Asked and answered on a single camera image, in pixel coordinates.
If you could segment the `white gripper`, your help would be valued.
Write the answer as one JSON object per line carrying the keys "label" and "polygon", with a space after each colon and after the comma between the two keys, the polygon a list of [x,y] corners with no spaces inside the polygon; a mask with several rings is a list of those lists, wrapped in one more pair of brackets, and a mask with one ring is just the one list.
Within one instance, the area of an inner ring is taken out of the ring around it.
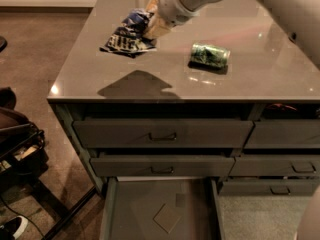
{"label": "white gripper", "polygon": [[153,40],[171,31],[171,27],[183,25],[197,13],[189,10],[181,0],[149,0],[146,11],[153,15],[144,31],[143,37]]}

